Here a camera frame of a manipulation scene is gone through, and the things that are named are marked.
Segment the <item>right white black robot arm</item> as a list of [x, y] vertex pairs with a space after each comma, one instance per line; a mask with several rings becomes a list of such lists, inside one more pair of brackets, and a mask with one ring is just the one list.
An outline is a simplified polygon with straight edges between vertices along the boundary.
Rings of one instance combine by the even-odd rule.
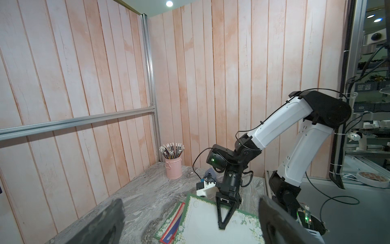
[[324, 142], [351, 117], [352, 109], [345, 98], [325, 94], [323, 89], [295, 91], [289, 99], [254, 129], [242, 131], [230, 150], [214, 145], [207, 163], [223, 174], [216, 183], [218, 226], [225, 229], [242, 202], [239, 190], [242, 177], [249, 174], [249, 163], [275, 139], [291, 143], [269, 179], [273, 199], [291, 217], [297, 218], [297, 201], [302, 179]]

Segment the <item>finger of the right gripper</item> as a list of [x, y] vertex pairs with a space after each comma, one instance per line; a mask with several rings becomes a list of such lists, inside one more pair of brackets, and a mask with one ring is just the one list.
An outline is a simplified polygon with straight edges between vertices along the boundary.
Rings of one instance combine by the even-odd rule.
[[216, 196], [216, 209], [218, 218], [218, 227], [225, 230], [236, 209], [240, 206], [242, 198]]

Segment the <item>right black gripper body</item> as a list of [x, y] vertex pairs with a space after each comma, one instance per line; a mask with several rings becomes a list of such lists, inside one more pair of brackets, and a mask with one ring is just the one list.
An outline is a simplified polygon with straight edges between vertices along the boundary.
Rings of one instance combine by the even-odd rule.
[[249, 186], [253, 179], [253, 171], [245, 172], [252, 159], [253, 151], [247, 148], [236, 152], [217, 144], [212, 147], [206, 162], [224, 174], [222, 182], [216, 184], [224, 203], [242, 202], [240, 188]]

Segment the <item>green floral stationery paper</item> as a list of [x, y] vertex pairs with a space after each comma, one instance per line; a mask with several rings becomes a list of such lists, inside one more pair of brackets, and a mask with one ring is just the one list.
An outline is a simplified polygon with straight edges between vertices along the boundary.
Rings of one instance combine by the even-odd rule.
[[184, 202], [178, 202], [175, 207], [173, 208], [173, 211], [168, 215], [168, 218], [163, 222], [162, 226], [158, 229], [156, 234], [154, 235], [154, 238], [157, 240], [160, 240], [163, 234], [166, 232], [170, 224], [172, 223], [173, 219], [175, 218], [177, 212], [181, 208], [181, 206], [184, 204]]
[[235, 210], [224, 230], [219, 229], [214, 201], [188, 194], [175, 234], [175, 244], [264, 244], [259, 218]]

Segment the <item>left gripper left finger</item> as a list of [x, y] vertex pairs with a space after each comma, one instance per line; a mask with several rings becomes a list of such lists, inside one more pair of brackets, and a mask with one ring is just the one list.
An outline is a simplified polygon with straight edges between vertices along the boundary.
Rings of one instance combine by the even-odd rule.
[[123, 201], [115, 199], [66, 244], [118, 244], [124, 225]]

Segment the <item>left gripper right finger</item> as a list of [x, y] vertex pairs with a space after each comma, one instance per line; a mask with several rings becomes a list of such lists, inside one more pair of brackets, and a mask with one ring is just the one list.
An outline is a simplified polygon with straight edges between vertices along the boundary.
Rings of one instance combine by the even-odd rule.
[[323, 244], [323, 239], [302, 227], [268, 196], [260, 197], [259, 222], [266, 244]]

